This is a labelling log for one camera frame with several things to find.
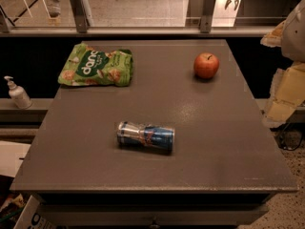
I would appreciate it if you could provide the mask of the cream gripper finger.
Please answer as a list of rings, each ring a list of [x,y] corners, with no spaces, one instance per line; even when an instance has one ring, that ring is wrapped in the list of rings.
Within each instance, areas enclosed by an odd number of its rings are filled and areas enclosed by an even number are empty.
[[[282,21],[272,31],[265,34],[260,40],[260,44],[270,48],[280,47],[284,24],[285,21]]]
[[[296,108],[305,101],[305,63],[294,62],[286,70],[277,69],[270,87],[270,98],[262,123],[277,128],[291,117]]]

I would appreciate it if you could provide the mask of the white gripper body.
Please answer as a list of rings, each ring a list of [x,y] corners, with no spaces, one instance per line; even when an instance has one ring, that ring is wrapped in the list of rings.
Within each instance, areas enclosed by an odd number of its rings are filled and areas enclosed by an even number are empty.
[[[305,62],[305,0],[296,5],[284,23],[281,52],[293,61]]]

